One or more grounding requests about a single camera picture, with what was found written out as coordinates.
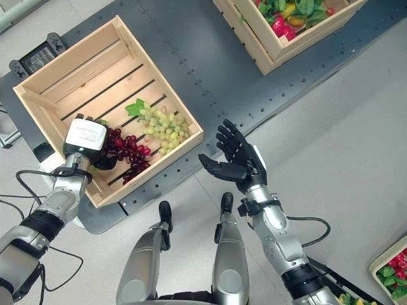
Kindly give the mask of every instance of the red grapes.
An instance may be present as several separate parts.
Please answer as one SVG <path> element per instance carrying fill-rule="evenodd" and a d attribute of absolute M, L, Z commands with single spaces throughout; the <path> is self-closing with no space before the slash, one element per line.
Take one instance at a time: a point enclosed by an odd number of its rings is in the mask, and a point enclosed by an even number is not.
<path fill-rule="evenodd" d="M 102 155 L 117 156 L 119 161 L 126 159 L 130 164 L 130 168 L 123 174 L 123 184 L 132 180 L 139 175 L 143 170 L 147 169 L 150 164 L 144 159 L 151 154 L 151 149 L 144 145 L 137 145 L 137 137 L 128 135 L 123 140 L 121 130 L 119 128 L 107 130 L 107 144 L 102 150 Z"/>

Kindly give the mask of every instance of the fruit box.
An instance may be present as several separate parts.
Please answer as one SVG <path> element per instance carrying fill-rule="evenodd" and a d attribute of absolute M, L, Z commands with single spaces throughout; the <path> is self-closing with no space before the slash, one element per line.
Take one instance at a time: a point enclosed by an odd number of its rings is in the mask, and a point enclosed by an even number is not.
<path fill-rule="evenodd" d="M 377 277 L 377 271 L 379 271 L 382 267 L 384 267 L 389 261 L 391 261 L 397 254 L 402 252 L 404 249 L 407 248 L 407 235 L 401 240 L 399 240 L 396 244 L 391 246 L 387 249 L 381 256 L 375 259 L 369 266 L 369 272 L 371 273 L 372 277 L 377 281 L 379 286 L 381 286 L 386 294 L 391 298 L 391 293 L 386 288 L 386 286 L 380 281 Z M 401 297 L 400 299 L 393 300 L 395 305 L 407 305 L 407 295 Z"/>
<path fill-rule="evenodd" d="M 213 0 L 263 75 L 344 26 L 366 1 L 323 0 L 335 14 L 309 29 L 297 28 L 297 36 L 288 41 L 277 37 L 252 0 Z"/>
<path fill-rule="evenodd" d="M 197 121 L 118 16 L 14 87 L 14 91 L 61 156 L 77 113 L 106 120 L 112 128 L 119 126 L 122 135 L 136 135 L 137 144 L 151 149 L 151 166 L 125 185 L 121 179 L 129 168 L 125 161 L 118 161 L 112 170 L 91 169 L 93 182 L 86 195 L 97 208 L 130 194 L 203 138 Z M 141 137 L 143 125 L 125 110 L 137 98 L 158 107 L 165 105 L 169 113 L 181 113 L 189 125 L 190 137 L 160 156 L 156 153 L 160 141 L 145 143 Z"/>

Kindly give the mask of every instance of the black device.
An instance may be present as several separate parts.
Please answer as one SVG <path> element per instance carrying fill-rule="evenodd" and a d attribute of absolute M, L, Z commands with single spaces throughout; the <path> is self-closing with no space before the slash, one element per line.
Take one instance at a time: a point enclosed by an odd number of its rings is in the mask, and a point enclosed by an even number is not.
<path fill-rule="evenodd" d="M 41 43 L 20 60 L 12 60 L 8 65 L 20 80 L 25 80 L 48 62 L 66 51 L 66 46 L 57 33 L 49 33 Z"/>

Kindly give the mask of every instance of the humanoid robot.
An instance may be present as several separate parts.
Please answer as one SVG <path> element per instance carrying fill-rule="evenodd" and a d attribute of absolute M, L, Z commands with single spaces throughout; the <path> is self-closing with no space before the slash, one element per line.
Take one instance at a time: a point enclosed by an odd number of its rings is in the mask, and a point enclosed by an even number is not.
<path fill-rule="evenodd" d="M 93 136 L 78 136 L 86 130 Z M 239 214 L 246 217 L 248 225 L 259 236 L 264 253 L 281 276 L 293 304 L 339 305 L 309 264 L 297 237 L 290 232 L 280 201 L 268 191 L 266 166 L 257 147 L 247 143 L 228 120 L 218 130 L 217 146 L 228 162 L 218 163 L 204 154 L 199 155 L 199 160 L 211 175 L 236 183 L 245 195 L 238 208 Z M 90 119 L 74 119 L 64 145 L 66 163 L 57 170 L 59 177 L 53 191 L 19 226 L 11 228 L 0 239 L 1 305 L 10 305 L 23 298 L 40 276 L 39 259 L 60 230 L 77 216 L 79 200 L 92 179 L 88 168 L 100 163 L 99 152 L 105 140 L 105 126 Z M 172 231 L 170 205 L 161 202 L 160 221 L 141 236 L 128 258 L 116 294 L 117 305 L 249 304 L 245 247 L 232 208 L 232 194 L 223 194 L 214 238 L 217 251 L 211 291 L 159 297 L 156 285 L 160 253 L 170 249 Z"/>

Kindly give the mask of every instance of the robot leg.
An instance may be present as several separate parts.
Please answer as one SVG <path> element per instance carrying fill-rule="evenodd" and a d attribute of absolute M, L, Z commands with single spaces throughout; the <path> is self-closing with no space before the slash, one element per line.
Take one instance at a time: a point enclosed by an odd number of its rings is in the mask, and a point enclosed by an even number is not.
<path fill-rule="evenodd" d="M 218 244 L 212 275 L 212 291 L 221 305 L 246 305 L 249 302 L 249 271 L 242 237 L 231 214 L 233 195 L 224 193 L 221 222 L 217 225 Z"/>
<path fill-rule="evenodd" d="M 163 201 L 159 207 L 161 221 L 144 233 L 128 258 L 116 294 L 117 305 L 156 299 L 160 270 L 160 253 L 170 248 L 171 208 Z"/>

